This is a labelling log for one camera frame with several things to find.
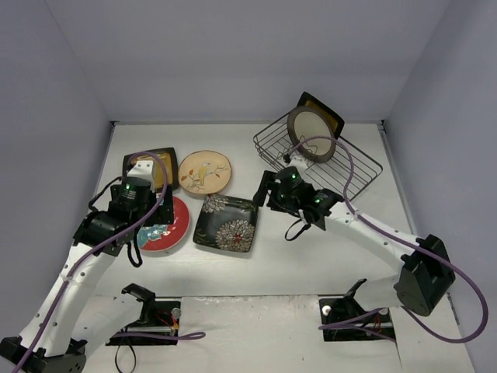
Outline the round red teal plate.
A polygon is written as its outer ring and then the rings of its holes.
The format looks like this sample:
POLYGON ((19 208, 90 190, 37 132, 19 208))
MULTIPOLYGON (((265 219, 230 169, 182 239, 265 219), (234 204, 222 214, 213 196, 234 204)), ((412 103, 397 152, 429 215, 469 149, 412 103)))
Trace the round red teal plate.
POLYGON ((138 248, 147 253, 169 250, 179 244, 189 229, 190 214, 185 202, 174 196, 174 221, 169 225, 142 227, 137 234, 138 248))

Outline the black floral square plate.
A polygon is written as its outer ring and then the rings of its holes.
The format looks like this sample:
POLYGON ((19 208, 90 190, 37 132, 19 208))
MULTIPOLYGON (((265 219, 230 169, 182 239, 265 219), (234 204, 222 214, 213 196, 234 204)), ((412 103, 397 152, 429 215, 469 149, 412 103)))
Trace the black floral square plate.
POLYGON ((193 241, 201 246, 232 253, 248 253, 258 221, 258 206, 252 201, 223 194, 206 195, 193 241))

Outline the square amber plate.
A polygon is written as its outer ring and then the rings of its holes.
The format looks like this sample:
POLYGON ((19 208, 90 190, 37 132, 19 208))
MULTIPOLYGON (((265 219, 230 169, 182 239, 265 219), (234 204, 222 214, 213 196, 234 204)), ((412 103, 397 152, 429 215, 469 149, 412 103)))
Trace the square amber plate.
POLYGON ((301 94, 301 97, 298 100, 297 105, 306 106, 314 110, 317 110, 331 124, 332 132, 335 138, 340 138, 342 130, 345 126, 345 121, 334 110, 326 106, 322 101, 314 97, 309 92, 303 92, 301 94))
MULTIPOLYGON (((155 154, 164 165, 167 173, 168 190, 175 190, 179 187, 179 177, 178 177, 178 161, 176 157, 176 150, 173 147, 168 148, 156 148, 148 150, 148 152, 155 154)), ((132 154, 125 155, 123 158, 123 173, 128 173, 134 165, 139 161, 152 161, 154 163, 153 179, 155 185, 155 191, 157 193, 162 191, 164 184, 164 176, 162 174, 162 168, 158 164, 157 160, 150 155, 139 155, 133 156, 132 154)))

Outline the round bird pattern plate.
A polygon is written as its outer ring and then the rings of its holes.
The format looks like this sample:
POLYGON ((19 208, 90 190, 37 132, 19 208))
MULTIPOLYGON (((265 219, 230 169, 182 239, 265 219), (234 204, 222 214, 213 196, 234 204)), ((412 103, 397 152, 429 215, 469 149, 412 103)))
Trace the round bird pattern plate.
POLYGON ((231 180, 229 159, 211 150, 187 155, 179 165, 179 185, 188 193, 207 195, 221 192, 231 180))

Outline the round cream brown-rim plate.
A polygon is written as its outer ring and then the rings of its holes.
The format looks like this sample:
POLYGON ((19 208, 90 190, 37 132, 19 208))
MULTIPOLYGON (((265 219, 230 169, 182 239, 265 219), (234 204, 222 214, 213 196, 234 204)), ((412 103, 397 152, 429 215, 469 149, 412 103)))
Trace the round cream brown-rim plate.
POLYGON ((335 142, 332 125, 314 108, 297 106, 287 117, 287 132, 293 146, 302 145, 297 149, 304 158, 315 162, 325 163, 335 153, 335 142))

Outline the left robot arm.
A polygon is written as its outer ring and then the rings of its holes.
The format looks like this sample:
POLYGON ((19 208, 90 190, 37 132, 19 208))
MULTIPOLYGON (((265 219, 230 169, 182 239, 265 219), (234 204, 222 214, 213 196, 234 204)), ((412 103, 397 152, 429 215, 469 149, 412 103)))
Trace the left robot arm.
POLYGON ((134 322, 146 326, 155 317, 155 295, 127 286, 108 312, 89 321, 80 315, 102 275, 134 241, 138 230, 163 216, 171 193, 156 194, 150 177, 125 176, 104 211, 91 210, 78 227, 68 258, 36 315, 18 336, 1 342, 1 356, 24 372, 80 372, 88 357, 134 322))

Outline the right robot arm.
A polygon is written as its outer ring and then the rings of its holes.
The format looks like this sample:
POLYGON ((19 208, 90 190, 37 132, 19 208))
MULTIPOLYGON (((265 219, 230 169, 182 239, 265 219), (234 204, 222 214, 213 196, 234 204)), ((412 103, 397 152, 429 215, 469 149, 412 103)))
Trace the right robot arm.
POLYGON ((267 206, 346 237, 385 262, 393 273, 377 280, 357 281, 343 302, 345 314, 361 320, 374 309, 405 307, 428 316, 455 281, 443 241, 434 235, 419 238, 397 232, 346 204, 340 194, 315 189, 294 166, 278 173, 266 170, 253 197, 267 206))

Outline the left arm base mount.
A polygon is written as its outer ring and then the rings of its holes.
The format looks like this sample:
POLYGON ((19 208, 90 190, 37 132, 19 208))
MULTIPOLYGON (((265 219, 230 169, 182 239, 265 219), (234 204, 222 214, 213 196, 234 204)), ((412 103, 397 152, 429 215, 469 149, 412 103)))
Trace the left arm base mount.
MULTIPOLYGON (((149 313, 148 321, 135 321, 120 332, 146 333, 155 336, 178 336, 179 318, 181 317, 181 301, 178 298, 159 298, 155 310, 149 313)), ((117 347, 121 343, 132 347, 175 346, 176 340, 160 340, 142 336, 127 336, 111 338, 106 347, 117 347)))

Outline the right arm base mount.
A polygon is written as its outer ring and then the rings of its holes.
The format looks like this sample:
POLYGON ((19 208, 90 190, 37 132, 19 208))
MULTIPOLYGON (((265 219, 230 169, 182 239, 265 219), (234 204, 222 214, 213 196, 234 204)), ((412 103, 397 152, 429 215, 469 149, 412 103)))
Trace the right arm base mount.
POLYGON ((320 298, 323 340, 331 342, 396 341, 388 309, 364 311, 351 298, 320 298))

